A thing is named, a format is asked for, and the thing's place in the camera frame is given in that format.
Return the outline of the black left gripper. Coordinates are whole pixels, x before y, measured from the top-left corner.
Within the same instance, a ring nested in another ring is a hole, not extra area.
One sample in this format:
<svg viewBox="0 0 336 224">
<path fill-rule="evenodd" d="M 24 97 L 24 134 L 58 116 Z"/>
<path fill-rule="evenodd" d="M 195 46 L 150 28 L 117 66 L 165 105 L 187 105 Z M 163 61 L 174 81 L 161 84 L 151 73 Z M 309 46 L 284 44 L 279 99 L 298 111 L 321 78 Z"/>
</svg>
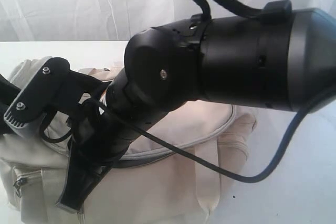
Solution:
<svg viewBox="0 0 336 224">
<path fill-rule="evenodd" d="M 1 135 L 13 134 L 13 130 L 5 123 L 4 114 L 8 107 L 19 94 L 20 88 L 10 83 L 6 78 L 1 78 Z"/>
</svg>

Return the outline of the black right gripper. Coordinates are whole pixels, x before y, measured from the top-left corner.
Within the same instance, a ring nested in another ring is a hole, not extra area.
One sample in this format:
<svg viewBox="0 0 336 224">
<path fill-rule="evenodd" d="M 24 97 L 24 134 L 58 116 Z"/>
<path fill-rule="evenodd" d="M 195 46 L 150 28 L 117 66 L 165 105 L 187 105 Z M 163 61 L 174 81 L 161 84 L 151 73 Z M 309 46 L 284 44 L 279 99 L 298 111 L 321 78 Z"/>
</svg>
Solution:
<svg viewBox="0 0 336 224">
<path fill-rule="evenodd" d="M 140 136 L 125 122 L 148 130 L 155 123 L 155 109 L 141 100 L 125 70 L 110 83 L 74 71 L 70 71 L 69 79 L 75 90 L 91 97 L 71 115 L 69 162 L 56 206 L 79 212 L 94 188 Z"/>
</svg>

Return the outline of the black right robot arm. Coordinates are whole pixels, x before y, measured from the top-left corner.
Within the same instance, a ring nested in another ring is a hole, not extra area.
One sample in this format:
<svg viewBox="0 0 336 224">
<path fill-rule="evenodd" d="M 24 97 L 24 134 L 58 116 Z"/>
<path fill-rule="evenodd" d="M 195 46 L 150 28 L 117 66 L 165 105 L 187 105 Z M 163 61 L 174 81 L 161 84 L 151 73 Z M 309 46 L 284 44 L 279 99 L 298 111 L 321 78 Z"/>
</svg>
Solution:
<svg viewBox="0 0 336 224">
<path fill-rule="evenodd" d="M 111 83 L 68 71 L 70 161 L 59 207 L 78 211 L 129 145 L 187 101 L 293 111 L 269 165 L 241 176 L 169 145 L 175 153 L 243 183 L 268 177 L 304 117 L 335 98 L 335 18 L 317 9 L 268 3 L 259 17 L 182 20 L 133 36 Z"/>
</svg>

